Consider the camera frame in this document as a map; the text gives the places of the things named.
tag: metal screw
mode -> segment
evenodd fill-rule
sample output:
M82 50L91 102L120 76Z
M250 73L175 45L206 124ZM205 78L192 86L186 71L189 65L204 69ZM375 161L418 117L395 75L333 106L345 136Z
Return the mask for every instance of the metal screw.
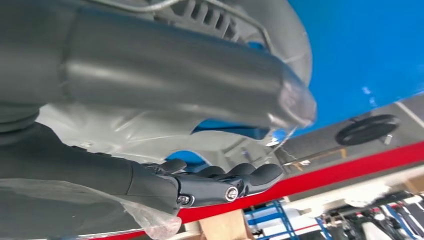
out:
M230 186L225 192L225 199L229 202L236 200L239 190L235 186Z
M190 202L190 197L186 195L180 195L176 199L179 204L188 204Z

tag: black circular fixture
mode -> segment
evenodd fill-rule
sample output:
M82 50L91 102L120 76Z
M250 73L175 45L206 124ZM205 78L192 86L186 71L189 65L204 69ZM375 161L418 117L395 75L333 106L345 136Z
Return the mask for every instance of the black circular fixture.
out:
M399 119L391 114L371 116L343 128L335 141L343 146L364 144L377 140L399 127Z

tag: red stripe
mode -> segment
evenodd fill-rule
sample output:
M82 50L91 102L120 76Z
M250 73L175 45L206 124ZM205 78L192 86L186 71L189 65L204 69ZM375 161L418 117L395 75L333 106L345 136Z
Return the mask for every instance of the red stripe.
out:
M343 164L330 166L280 181L261 194L244 197L228 204L182 209L179 215L183 223L189 223L218 214L267 203L275 199L342 182L352 178L389 170L424 161L424 141L366 156ZM130 236L108 237L107 240L125 240Z

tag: transparent plastic sheet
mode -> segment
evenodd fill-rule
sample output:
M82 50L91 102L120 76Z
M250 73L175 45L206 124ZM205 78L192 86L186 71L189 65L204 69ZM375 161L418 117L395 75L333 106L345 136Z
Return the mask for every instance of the transparent plastic sheet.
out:
M143 204L125 200L102 191L98 191L89 187L73 184L66 181L56 180L35 180L35 179L0 179L0 194L14 194L29 197L30 200L42 199L49 201L59 201L63 203L72 203L77 205L92 205L98 203L119 203L122 208L118 211L113 210L111 214L106 214L105 218L119 218L129 214L135 222L146 232L149 237L155 240L165 240L175 235L181 227L181 219L177 216L162 212ZM104 221L85 222L85 226L90 224L102 224ZM69 236L61 236L65 239L90 239L98 238L100 232L91 232L92 236L81 236L69 238ZM0 226L0 239L22 239L14 238L8 229Z

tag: robotic hand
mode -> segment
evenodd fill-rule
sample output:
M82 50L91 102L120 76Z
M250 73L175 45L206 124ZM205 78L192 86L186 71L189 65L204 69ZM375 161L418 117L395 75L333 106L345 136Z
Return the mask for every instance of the robotic hand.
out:
M227 173L218 166L209 166L196 173L175 173L186 167L186 163L180 159L161 165L143 165L178 186L176 201L182 208L229 203L237 198L261 193L277 183L283 175L282 169L271 163L258 169L250 163L241 163Z
M66 181L173 214L263 192L283 173L275 164L242 163L227 173L218 166L181 172L186 163L179 159L140 164L67 146L37 122L0 132L0 158L0 179Z

